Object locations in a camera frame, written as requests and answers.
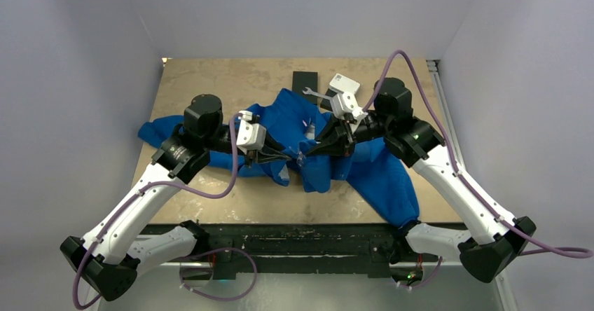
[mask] garment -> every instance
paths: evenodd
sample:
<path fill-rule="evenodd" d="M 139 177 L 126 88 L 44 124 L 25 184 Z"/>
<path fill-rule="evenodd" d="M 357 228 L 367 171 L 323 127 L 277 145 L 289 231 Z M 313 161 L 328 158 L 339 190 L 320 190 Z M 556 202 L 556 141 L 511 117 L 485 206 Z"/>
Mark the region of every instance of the garment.
<path fill-rule="evenodd" d="M 283 89 L 270 106 L 254 104 L 247 110 L 260 116 L 270 135 L 283 146 L 286 154 L 293 160 L 266 164 L 253 164 L 244 167 L 240 157 L 240 177 L 269 176 L 279 185 L 289 185 L 286 169 L 297 170 L 303 180 L 305 192 L 327 192 L 331 179 L 346 180 L 374 210 L 386 221 L 402 226 L 418 219 L 419 204 L 412 181 L 404 166 L 385 148 L 381 138 L 358 143 L 350 157 L 330 157 L 316 155 L 304 157 L 316 142 L 307 139 L 305 133 L 310 125 L 319 134 L 330 113 L 320 113 L 316 105 L 296 93 Z M 183 120 L 183 116 L 159 118 L 145 123 L 138 135 L 150 145 L 159 145 L 171 135 L 173 127 Z M 210 166 L 230 169 L 231 155 L 211 151 Z"/>

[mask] beige tabletop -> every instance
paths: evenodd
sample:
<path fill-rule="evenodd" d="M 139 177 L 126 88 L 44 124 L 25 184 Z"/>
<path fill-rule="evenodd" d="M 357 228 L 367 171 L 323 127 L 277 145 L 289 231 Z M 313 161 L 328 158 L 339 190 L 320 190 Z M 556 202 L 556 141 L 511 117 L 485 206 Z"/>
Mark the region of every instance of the beige tabletop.
<path fill-rule="evenodd" d="M 326 92 L 334 74 L 361 83 L 357 93 L 364 105 L 373 91 L 385 58 L 295 59 L 174 59 L 165 66 L 151 120 L 181 115 L 194 96 L 209 93 L 221 98 L 225 121 L 233 113 L 259 103 L 272 103 L 282 88 L 291 89 L 293 71 L 317 71 L 319 91 Z M 439 108 L 427 64 L 413 59 L 423 90 L 431 105 Z M 403 59 L 396 59 L 388 76 L 400 78 L 413 93 L 415 115 L 434 124 Z M 142 146 L 134 182 L 150 163 L 155 149 Z M 414 171 L 409 170 L 425 222 L 460 221 L 445 200 Z M 206 167 L 190 185 L 220 193 L 228 184 L 228 170 Z M 305 193 L 298 173 L 290 171 L 291 183 L 280 186 L 268 177 L 239 178 L 229 195 L 210 200 L 180 192 L 155 215 L 152 223 L 178 223 L 199 219 L 203 223 L 369 223 L 384 222 L 346 181 L 332 181 L 327 193 Z"/>

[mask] blue cloth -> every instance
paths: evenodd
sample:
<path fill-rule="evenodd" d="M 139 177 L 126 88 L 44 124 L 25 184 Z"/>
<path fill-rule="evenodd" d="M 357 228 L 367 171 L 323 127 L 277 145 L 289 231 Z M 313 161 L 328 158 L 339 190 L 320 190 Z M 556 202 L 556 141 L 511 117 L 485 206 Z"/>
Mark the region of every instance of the blue cloth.
<path fill-rule="evenodd" d="M 320 113 L 317 106 L 296 93 L 283 89 L 270 106 L 254 104 L 247 110 L 260 116 L 260 123 L 283 146 L 293 160 L 244 167 L 240 157 L 240 177 L 269 176 L 279 185 L 288 186 L 286 168 L 298 171 L 305 192 L 327 192 L 330 180 L 346 180 L 374 210 L 395 226 L 418 219 L 419 204 L 413 184 L 404 166 L 385 147 L 381 138 L 359 143 L 350 157 L 327 155 L 304 157 L 316 142 L 305 137 L 310 124 L 318 135 L 330 113 Z M 142 125 L 138 136 L 154 147 L 168 138 L 183 116 L 168 116 Z M 210 166 L 231 169 L 231 155 L 211 151 Z"/>

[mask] gray wall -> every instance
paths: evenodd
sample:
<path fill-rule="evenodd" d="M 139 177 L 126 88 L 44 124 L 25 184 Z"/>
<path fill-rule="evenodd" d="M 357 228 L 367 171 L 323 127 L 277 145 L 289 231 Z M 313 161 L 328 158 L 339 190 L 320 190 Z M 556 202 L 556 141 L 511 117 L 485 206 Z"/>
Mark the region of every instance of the gray wall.
<path fill-rule="evenodd" d="M 58 247 L 129 188 L 162 63 L 129 0 L 0 6 L 0 308 L 71 310 Z"/>
<path fill-rule="evenodd" d="M 594 0 L 476 0 L 441 62 L 464 161 L 557 246 L 594 247 Z M 510 267 L 521 310 L 592 310 L 594 261 Z"/>
<path fill-rule="evenodd" d="M 439 58 L 473 0 L 133 0 L 167 57 Z"/>

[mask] robotic arm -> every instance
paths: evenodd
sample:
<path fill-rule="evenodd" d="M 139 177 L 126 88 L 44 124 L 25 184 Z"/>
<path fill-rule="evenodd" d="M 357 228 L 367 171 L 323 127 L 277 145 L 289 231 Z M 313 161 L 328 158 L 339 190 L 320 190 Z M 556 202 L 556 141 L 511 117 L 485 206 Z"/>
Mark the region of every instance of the robotic arm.
<path fill-rule="evenodd" d="M 232 144 L 235 129 L 222 125 L 221 100 L 214 95 L 195 97 L 184 111 L 184 122 L 163 142 L 140 180 L 116 208 L 82 238 L 71 236 L 62 243 L 60 250 L 77 275 L 105 300 L 122 296 L 138 276 L 161 263 L 211 249 L 208 233 L 192 221 L 183 222 L 166 234 L 135 242 L 157 211 L 208 165 L 211 150 L 232 153 L 236 145 L 235 152 L 245 157 L 247 165 L 252 161 L 290 159 L 282 152 L 283 145 L 258 124 L 257 116 L 249 111 L 238 115 L 241 122 L 236 144 Z M 230 125 L 235 126 L 235 119 Z M 220 195 L 200 194 L 222 198 L 232 186 Z"/>
<path fill-rule="evenodd" d="M 353 94 L 335 95 L 331 119 L 316 137 L 318 145 L 306 155 L 349 156 L 356 143 L 383 137 L 389 151 L 425 178 L 468 228 L 459 231 L 418 221 L 409 223 L 404 232 L 410 248 L 419 254 L 461 261 L 476 279 L 491 282 L 527 244 L 504 221 L 513 222 L 514 228 L 529 236 L 536 226 L 530 218 L 516 218 L 499 205 L 467 173 L 464 179 L 460 177 L 463 171 L 450 164 L 443 137 L 429 123 L 413 116 L 412 94 L 402 81 L 386 78 L 381 88 L 374 101 L 375 110 L 368 112 L 358 106 Z M 464 180 L 497 212 L 496 218 Z"/>

